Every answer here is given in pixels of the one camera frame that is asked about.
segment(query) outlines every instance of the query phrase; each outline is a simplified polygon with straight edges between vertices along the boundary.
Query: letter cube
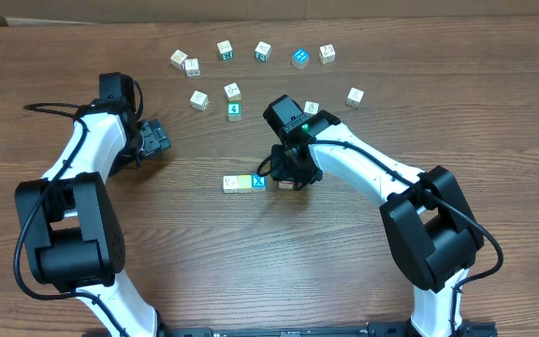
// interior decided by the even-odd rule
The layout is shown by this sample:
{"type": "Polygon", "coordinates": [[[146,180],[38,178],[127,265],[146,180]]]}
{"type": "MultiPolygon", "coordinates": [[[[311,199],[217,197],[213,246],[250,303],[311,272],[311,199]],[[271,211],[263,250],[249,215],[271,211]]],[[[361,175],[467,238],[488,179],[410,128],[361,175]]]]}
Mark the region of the letter cube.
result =
{"type": "Polygon", "coordinates": [[[198,59],[188,59],[184,61],[184,70],[188,77],[200,76],[201,69],[198,67],[198,59]]]}
{"type": "Polygon", "coordinates": [[[305,103],[305,110],[304,112],[310,113],[310,114],[316,114],[319,111],[319,104],[307,101],[305,103]]]}
{"type": "Polygon", "coordinates": [[[259,61],[267,62],[271,55],[271,46],[263,41],[259,41],[255,48],[255,58],[259,61]]]}
{"type": "Polygon", "coordinates": [[[228,121],[239,121],[241,119],[240,102],[228,103],[228,121]]]}
{"type": "Polygon", "coordinates": [[[232,51],[232,46],[230,41],[222,41],[217,44],[217,49],[220,50],[220,58],[222,61],[229,60],[234,57],[234,52],[232,51]]]}
{"type": "Polygon", "coordinates": [[[283,189],[293,189],[295,187],[295,183],[293,182],[278,182],[278,187],[283,189]]]}
{"type": "Polygon", "coordinates": [[[239,179],[237,176],[224,176],[224,193],[239,193],[239,179]]]}
{"type": "Polygon", "coordinates": [[[361,104],[361,99],[363,98],[363,94],[364,93],[362,91],[355,88],[351,88],[351,92],[348,93],[348,97],[346,98],[346,105],[358,108],[359,104],[361,104]]]}
{"type": "Polygon", "coordinates": [[[242,99],[239,86],[236,85],[236,83],[228,84],[227,86],[224,87],[224,91],[226,92],[226,97],[228,98],[228,102],[236,102],[242,99]]]}
{"type": "Polygon", "coordinates": [[[179,70],[184,69],[184,60],[186,60],[186,57],[188,57],[187,54],[180,50],[176,50],[172,56],[169,58],[169,61],[172,63],[173,66],[177,67],[179,70]]]}
{"type": "Polygon", "coordinates": [[[209,103],[210,100],[207,98],[207,95],[195,90],[195,93],[191,97],[191,107],[203,111],[209,103]]]}
{"type": "Polygon", "coordinates": [[[239,175],[239,193],[250,193],[253,192],[253,183],[251,181],[251,175],[239,175]]]}
{"type": "Polygon", "coordinates": [[[299,49],[292,54],[292,65],[298,70],[302,70],[309,63],[309,53],[303,49],[299,49]]]}
{"type": "Polygon", "coordinates": [[[334,60],[336,60],[336,51],[334,51],[334,47],[332,47],[332,45],[319,47],[319,60],[322,64],[334,62],[334,60]]]}
{"type": "Polygon", "coordinates": [[[251,177],[253,178],[253,192],[266,190],[266,177],[259,177],[256,174],[253,174],[251,177]]]}

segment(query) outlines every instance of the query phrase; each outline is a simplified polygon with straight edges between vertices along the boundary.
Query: yellow cube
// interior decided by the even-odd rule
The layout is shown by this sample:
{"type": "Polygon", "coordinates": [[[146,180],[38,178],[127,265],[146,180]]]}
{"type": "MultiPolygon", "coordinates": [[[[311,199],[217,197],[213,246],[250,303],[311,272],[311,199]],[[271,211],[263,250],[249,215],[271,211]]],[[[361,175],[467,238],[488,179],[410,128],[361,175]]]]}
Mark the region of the yellow cube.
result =
{"type": "Polygon", "coordinates": [[[240,175],[239,181],[239,193],[253,192],[253,179],[250,174],[240,175]]]}

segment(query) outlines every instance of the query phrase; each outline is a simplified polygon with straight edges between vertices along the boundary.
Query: wood grain surface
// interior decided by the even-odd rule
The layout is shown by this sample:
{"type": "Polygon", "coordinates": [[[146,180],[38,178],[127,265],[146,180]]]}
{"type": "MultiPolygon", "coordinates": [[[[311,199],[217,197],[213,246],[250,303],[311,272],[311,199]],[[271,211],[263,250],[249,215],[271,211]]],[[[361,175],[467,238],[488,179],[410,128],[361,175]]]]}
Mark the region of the wood grain surface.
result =
{"type": "MultiPolygon", "coordinates": [[[[126,270],[172,327],[310,327],[404,320],[410,283],[389,253],[375,206],[333,176],[305,191],[226,195],[222,176],[251,173],[277,138],[262,119],[282,94],[318,102],[375,148],[455,173],[477,219],[500,241],[500,273],[466,287],[463,316],[501,336],[539,336],[539,17],[226,22],[0,28],[0,336],[79,336],[101,329],[77,300],[31,300],[11,269],[19,233],[14,189],[48,169],[69,121],[22,110],[85,104],[97,76],[137,79],[144,118],[173,147],[107,188],[125,235],[126,270]],[[236,58],[219,60],[229,39],[236,58]],[[254,59],[259,40],[269,62],[254,59]],[[320,65],[332,43],[336,62],[320,65]],[[292,52],[312,56],[299,71],[292,52]],[[188,79],[169,56],[198,57],[188,79]],[[242,91],[229,122],[223,87],[242,91]],[[344,105],[365,91],[358,110],[344,105]],[[194,90],[209,95],[194,110],[194,90]]],[[[69,226],[67,221],[60,226],[69,226]]],[[[489,268],[486,246],[473,272],[489,268]]],[[[29,285],[37,285],[26,261],[29,285]]]]}

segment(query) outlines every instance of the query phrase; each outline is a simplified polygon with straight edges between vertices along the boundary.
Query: blue cube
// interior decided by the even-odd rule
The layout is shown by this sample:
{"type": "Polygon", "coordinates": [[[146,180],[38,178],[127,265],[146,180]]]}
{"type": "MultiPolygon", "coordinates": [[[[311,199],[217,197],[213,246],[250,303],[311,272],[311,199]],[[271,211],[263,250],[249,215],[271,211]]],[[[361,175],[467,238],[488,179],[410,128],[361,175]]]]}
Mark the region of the blue cube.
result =
{"type": "Polygon", "coordinates": [[[292,54],[292,65],[302,70],[309,63],[309,53],[304,49],[299,49],[292,54]]]}
{"type": "Polygon", "coordinates": [[[251,178],[253,181],[253,192],[266,190],[266,177],[259,177],[258,175],[253,174],[251,178]]]}

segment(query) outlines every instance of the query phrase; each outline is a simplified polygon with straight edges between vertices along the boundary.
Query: wooden table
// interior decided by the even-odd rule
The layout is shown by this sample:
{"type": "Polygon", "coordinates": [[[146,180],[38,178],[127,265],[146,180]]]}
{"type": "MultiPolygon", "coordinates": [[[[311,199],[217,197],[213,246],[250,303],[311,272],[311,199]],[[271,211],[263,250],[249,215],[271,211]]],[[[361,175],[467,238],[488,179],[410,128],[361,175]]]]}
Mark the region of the wooden table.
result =
{"type": "MultiPolygon", "coordinates": [[[[0,28],[0,336],[79,336],[101,325],[76,300],[31,300],[16,286],[14,189],[49,168],[72,126],[22,110],[85,104],[97,76],[142,86],[144,118],[173,147],[107,188],[124,230],[126,270],[173,327],[310,327],[404,320],[410,283],[390,255],[376,208],[327,175],[303,192],[226,195],[222,176],[251,173],[276,136],[261,118],[282,94],[319,102],[375,148],[412,166],[442,165],[477,219],[501,242],[503,270],[466,288],[462,313],[495,320],[501,336],[539,336],[539,17],[225,22],[0,28]],[[219,61],[229,39],[236,59],[219,61]],[[273,48],[254,59],[259,40],[273,48]],[[336,62],[321,66],[332,43],[336,62]],[[305,48],[303,71],[290,64],[305,48]],[[187,79],[169,56],[198,57],[187,79]],[[243,120],[229,122],[223,87],[236,82],[243,120]],[[365,91],[358,110],[344,105],[365,91]],[[205,111],[189,106],[194,90],[205,111]]],[[[58,226],[75,226],[72,220],[58,226]]],[[[473,272],[495,262],[491,247],[473,272]]],[[[27,270],[30,286],[37,285],[27,270]]]]}

